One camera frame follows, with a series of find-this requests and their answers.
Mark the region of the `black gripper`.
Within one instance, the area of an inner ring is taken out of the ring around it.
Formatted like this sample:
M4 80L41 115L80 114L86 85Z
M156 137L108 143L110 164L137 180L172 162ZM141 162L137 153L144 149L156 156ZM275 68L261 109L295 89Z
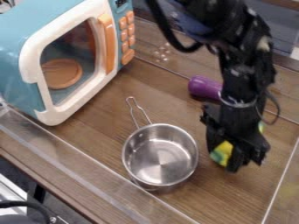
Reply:
M260 115L265 107L265 98L261 97L253 106L247 108L233 108L224 103L202 104L201 123L206 126L205 140L208 152L212 152L224 137L229 139L249 135L261 122ZM232 154L228 158L225 170L236 173L243 165L249 161L249 149L244 142L236 142L232 147Z

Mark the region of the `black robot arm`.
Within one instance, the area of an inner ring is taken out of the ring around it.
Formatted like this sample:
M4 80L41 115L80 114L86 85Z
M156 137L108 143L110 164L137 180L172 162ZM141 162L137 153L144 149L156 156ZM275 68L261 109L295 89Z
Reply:
M209 157L235 173L251 162L261 164L269 150L260 131L267 100L273 98L267 88L276 78L269 27L243 0L169 2L185 35L219 57L219 104L202 105L200 121Z

